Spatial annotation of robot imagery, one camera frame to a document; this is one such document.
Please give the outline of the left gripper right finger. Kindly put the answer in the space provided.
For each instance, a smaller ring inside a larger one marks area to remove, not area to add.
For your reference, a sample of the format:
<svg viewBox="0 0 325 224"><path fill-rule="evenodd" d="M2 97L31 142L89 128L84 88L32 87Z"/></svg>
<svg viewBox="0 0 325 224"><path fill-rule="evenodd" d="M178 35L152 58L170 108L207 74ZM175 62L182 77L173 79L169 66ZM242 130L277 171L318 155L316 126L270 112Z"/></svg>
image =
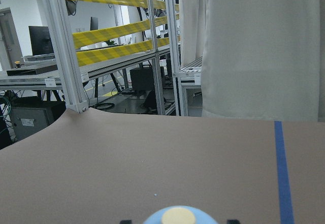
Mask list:
<svg viewBox="0 0 325 224"><path fill-rule="evenodd" d="M228 219L226 224L240 224L240 221L238 219Z"/></svg>

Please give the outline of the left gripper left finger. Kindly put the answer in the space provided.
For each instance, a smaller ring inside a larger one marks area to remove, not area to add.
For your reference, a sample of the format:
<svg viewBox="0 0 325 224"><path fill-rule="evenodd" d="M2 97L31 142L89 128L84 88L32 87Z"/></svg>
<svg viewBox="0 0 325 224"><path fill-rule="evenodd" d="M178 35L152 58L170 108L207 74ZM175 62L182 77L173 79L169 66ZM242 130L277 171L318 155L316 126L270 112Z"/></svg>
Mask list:
<svg viewBox="0 0 325 224"><path fill-rule="evenodd" d="M132 224L132 220L121 220L120 224Z"/></svg>

